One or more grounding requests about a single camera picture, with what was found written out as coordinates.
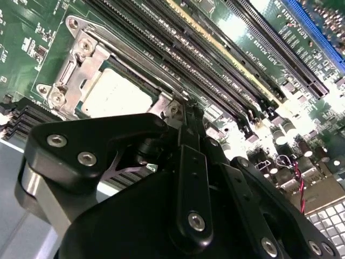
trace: capacitor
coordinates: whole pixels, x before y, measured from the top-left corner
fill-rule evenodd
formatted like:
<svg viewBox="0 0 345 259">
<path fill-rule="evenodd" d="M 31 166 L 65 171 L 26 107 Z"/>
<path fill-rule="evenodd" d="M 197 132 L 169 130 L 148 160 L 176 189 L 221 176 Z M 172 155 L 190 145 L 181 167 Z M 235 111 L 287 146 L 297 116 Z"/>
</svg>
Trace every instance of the capacitor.
<svg viewBox="0 0 345 259">
<path fill-rule="evenodd" d="M 327 155 L 327 150 L 324 147 L 317 146 L 314 150 L 315 156 L 319 161 L 327 163 L 330 161 L 329 156 Z"/>
<path fill-rule="evenodd" d="M 311 150 L 311 148 L 308 146 L 308 144 L 304 140 L 301 140 L 300 142 L 298 142 L 298 147 L 301 149 L 302 154 L 306 158 L 313 155 L 313 151 Z"/>
<path fill-rule="evenodd" d="M 231 151 L 231 146 L 229 143 L 222 144 L 222 150 L 224 151 L 224 154 L 226 158 L 229 160 L 232 160 L 232 151 Z"/>
<path fill-rule="evenodd" d="M 288 122 L 282 128 L 286 132 L 286 135 L 290 138 L 295 137 L 298 133 L 296 127 L 291 122 Z"/>
<path fill-rule="evenodd" d="M 287 142 L 287 139 L 281 130 L 273 132 L 273 139 L 277 145 L 284 145 Z"/>
</svg>

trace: red wire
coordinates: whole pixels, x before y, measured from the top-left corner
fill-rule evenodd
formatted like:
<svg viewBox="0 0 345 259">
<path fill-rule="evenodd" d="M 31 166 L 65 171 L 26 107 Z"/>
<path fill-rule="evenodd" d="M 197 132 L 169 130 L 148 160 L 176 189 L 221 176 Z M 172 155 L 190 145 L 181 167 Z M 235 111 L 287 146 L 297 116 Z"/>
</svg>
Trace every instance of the red wire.
<svg viewBox="0 0 345 259">
<path fill-rule="evenodd" d="M 304 199 L 304 179 L 302 177 L 301 171 L 298 169 L 298 163 L 294 163 L 294 168 L 295 168 L 295 174 L 300 182 L 300 194 L 301 194 L 301 200 L 300 200 L 300 204 L 301 204 L 301 212 L 304 214 L 305 211 L 305 207 L 306 207 L 306 201 Z"/>
</svg>

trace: robotic arm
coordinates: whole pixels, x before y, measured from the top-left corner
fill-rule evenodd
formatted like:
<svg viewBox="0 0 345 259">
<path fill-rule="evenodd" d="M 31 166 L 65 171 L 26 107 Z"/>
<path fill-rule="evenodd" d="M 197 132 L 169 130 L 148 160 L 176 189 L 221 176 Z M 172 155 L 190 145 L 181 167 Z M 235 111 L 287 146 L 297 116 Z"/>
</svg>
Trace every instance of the robotic arm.
<svg viewBox="0 0 345 259">
<path fill-rule="evenodd" d="M 249 161 L 230 163 L 183 106 L 176 130 L 145 113 L 43 124 L 28 138 L 16 197 L 62 238 L 59 259 L 340 258 Z M 158 165 L 97 204 L 101 179 Z"/>
</svg>

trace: blue pcie slot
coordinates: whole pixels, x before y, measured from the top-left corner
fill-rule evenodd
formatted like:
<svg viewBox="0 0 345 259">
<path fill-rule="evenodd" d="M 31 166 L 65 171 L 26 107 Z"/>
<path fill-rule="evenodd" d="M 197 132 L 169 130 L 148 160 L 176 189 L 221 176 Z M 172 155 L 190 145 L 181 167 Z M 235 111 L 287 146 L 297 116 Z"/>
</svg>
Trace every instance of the blue pcie slot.
<svg viewBox="0 0 345 259">
<path fill-rule="evenodd" d="M 305 10 L 299 5 L 296 0 L 281 0 L 286 6 L 290 8 L 293 15 L 302 25 L 309 30 L 309 33 L 313 37 L 319 46 L 324 50 L 328 58 L 330 58 L 334 65 L 340 70 L 341 73 L 345 73 L 345 59 L 339 55 L 339 53 L 332 47 L 329 41 L 324 37 L 318 27 L 313 23 Z"/>
</svg>

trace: motherboard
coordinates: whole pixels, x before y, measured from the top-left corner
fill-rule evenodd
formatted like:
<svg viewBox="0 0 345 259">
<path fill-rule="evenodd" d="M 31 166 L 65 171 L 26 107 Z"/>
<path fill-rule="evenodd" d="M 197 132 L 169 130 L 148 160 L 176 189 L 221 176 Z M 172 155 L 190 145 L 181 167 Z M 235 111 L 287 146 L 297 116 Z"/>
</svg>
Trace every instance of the motherboard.
<svg viewBox="0 0 345 259">
<path fill-rule="evenodd" d="M 299 206 L 345 178 L 344 13 L 317 0 L 4 0 L 0 136 L 146 112 L 179 128 L 194 101 L 227 158 Z"/>
</svg>

